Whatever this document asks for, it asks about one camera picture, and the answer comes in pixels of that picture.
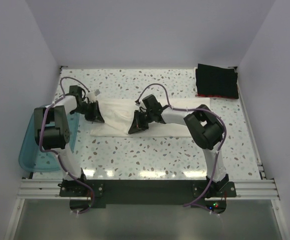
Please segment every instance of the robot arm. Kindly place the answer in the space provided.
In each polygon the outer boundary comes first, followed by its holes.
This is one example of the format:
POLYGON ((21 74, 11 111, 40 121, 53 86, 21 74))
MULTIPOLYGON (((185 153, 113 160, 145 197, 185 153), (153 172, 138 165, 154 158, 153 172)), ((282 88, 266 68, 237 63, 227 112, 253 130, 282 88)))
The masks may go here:
MULTIPOLYGON (((84 114, 85 119, 88 121, 104 122, 98 108, 98 102, 84 101, 85 98, 93 99, 92 93, 87 93, 85 97, 82 96, 82 93, 83 89, 81 87, 76 85, 70 86, 69 93, 48 111, 42 142, 45 150, 54 150, 60 155, 64 168, 76 179, 80 178, 83 174, 68 144, 70 132, 67 115, 80 113, 84 114)), ((43 116, 47 107, 38 107, 34 110, 35 141, 37 145, 39 144, 43 116)), ((63 168, 61 169, 64 180, 72 180, 63 168)))
MULTIPOLYGON (((203 149, 207 164, 207 179, 212 177, 214 165, 217 156, 217 149, 223 140, 224 127, 211 114, 206 105, 201 105, 198 108, 207 111, 177 111, 171 109, 168 105, 161 106, 153 95, 145 97, 143 100, 146 111, 137 110, 134 113, 134 122, 129 130, 129 133, 144 131, 149 128, 149 123, 157 122, 162 124, 180 124, 185 125, 195 141, 195 143, 203 149)), ((214 171, 213 187, 221 189, 229 179, 224 167, 221 151, 218 154, 216 169, 214 171)))

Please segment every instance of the white enclosure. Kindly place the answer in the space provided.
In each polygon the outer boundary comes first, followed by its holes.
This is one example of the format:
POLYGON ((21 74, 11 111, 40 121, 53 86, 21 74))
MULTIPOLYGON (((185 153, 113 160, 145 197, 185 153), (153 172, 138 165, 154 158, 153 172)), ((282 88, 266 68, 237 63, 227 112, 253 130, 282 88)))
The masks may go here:
POLYGON ((197 63, 239 66, 261 162, 276 180, 290 230, 290 0, 0 0, 0 239, 28 176, 18 154, 30 116, 54 98, 60 66, 197 63))

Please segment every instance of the white cloth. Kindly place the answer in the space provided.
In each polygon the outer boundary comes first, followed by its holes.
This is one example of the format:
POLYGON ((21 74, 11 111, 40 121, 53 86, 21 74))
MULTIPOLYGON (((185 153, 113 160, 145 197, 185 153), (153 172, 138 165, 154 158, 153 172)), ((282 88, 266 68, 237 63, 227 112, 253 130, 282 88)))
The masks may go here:
MULTIPOLYGON (((166 99, 157 99, 162 106, 167 104, 166 99)), ((90 135, 98 137, 191 137, 186 126, 179 124, 161 124, 152 122, 149 129, 134 134, 128 134, 134 119, 134 111, 138 110, 135 100, 100 98, 99 110, 105 123, 94 123, 90 135)), ((210 108, 210 99, 207 97, 172 98, 170 104, 176 108, 197 108, 205 104, 210 108)))

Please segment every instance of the speckled tabletop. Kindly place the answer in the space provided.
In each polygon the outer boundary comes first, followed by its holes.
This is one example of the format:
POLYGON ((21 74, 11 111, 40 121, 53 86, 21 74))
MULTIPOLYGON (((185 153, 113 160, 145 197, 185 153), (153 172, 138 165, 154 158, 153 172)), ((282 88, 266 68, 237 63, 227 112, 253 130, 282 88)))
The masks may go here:
MULTIPOLYGON (((193 69, 64 69, 61 76, 99 89, 104 98, 137 99, 151 83, 165 85, 171 98, 192 98, 196 92, 193 69)), ((65 91, 74 84, 64 80, 65 91)), ((55 98, 60 94, 58 87, 55 98)), ((147 90, 144 96, 149 94, 164 96, 159 87, 147 90)), ((260 179, 240 100, 212 98, 211 109, 228 129, 222 151, 230 179, 260 179)), ((94 137, 89 134, 92 127, 80 118, 74 150, 89 179, 205 179, 203 152, 189 137, 94 137)), ((62 174, 36 172, 33 178, 62 179, 62 174)))

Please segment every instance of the black towel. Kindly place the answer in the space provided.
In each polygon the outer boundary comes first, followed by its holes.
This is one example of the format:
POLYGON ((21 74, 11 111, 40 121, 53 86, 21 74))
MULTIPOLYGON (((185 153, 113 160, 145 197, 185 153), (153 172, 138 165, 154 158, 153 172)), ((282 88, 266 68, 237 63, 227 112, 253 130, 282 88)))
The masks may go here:
POLYGON ((237 67, 221 68, 198 64, 197 96, 238 99, 237 67))

